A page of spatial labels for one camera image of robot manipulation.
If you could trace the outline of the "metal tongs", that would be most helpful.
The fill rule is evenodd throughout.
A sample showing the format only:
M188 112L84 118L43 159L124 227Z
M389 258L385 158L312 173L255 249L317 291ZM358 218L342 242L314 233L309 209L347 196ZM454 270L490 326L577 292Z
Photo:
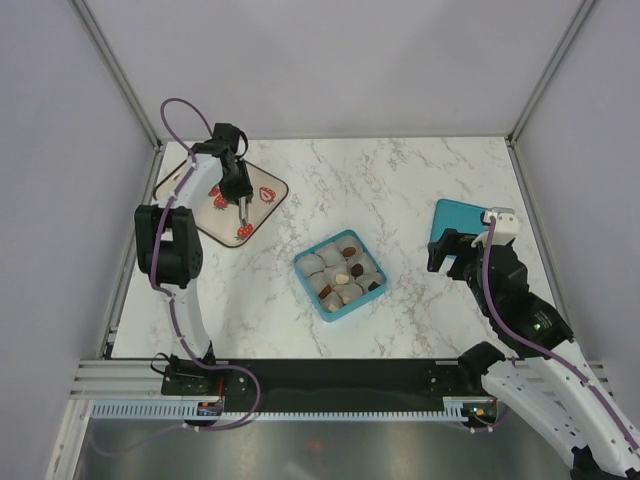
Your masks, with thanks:
M250 196L243 196L238 200L239 209L239 221L241 226L248 226L249 221L249 207L251 203Z

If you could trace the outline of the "teal box lid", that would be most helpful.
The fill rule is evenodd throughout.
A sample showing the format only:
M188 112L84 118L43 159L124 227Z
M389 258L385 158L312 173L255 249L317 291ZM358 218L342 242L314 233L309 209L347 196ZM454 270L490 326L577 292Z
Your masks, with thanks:
M482 223L486 207L441 198L436 202L429 242L440 240L447 228L477 236L486 230Z

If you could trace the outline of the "round dark chocolate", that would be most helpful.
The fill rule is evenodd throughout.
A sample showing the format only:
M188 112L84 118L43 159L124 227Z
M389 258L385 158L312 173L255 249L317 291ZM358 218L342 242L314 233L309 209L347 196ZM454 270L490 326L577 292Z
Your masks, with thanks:
M359 277L364 273L364 268L361 264L355 264L351 268L351 275L354 277Z

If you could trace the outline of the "brown square chocolate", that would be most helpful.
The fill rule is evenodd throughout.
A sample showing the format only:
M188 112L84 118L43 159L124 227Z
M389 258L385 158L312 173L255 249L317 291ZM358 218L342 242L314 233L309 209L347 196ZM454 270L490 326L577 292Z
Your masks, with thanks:
M320 299L324 299L324 298L326 298L326 297L331 293L331 291L332 291L332 287L331 287L330 285L327 285L325 288L323 288L323 289L319 292L318 297L319 297Z

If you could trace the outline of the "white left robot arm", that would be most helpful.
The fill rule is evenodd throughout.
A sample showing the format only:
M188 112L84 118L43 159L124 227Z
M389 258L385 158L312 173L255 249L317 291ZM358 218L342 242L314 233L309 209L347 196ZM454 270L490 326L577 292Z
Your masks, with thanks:
M183 172L154 205L134 213L137 262L164 300L173 329L171 356L190 361L184 383L197 394L213 391L219 380L213 345L206 333L197 295L204 254L195 213L217 187L223 199L242 211L253 196L239 145L246 134L230 123L214 125L211 137L187 149Z

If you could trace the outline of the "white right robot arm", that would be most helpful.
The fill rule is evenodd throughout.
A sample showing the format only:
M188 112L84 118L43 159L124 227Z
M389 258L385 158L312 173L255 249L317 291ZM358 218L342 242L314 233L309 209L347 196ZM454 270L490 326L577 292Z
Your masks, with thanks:
M447 275L464 282L498 339L552 387L551 401L518 376L513 361L481 342L458 359L457 382L483 391L525 420L563 458L573 479L636 479L639 431L588 365L559 312L530 290L528 270L513 244L492 243L447 228L428 245L427 269L454 261Z

